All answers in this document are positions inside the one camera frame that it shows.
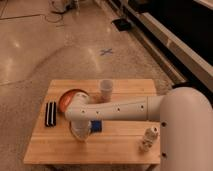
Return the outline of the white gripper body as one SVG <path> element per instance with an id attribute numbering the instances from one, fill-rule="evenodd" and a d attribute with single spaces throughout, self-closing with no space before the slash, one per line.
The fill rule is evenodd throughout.
<path id="1" fill-rule="evenodd" d="M 70 131 L 79 141 L 86 141 L 91 133 L 90 121 L 71 121 Z"/>

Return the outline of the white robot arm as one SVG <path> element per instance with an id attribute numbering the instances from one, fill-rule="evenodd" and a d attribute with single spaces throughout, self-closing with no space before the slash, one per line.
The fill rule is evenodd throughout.
<path id="1" fill-rule="evenodd" d="M 213 171 L 213 106 L 201 92 L 180 87 L 164 96 L 90 104 L 74 95 L 65 117 L 74 130 L 90 120 L 158 121 L 161 171 Z"/>

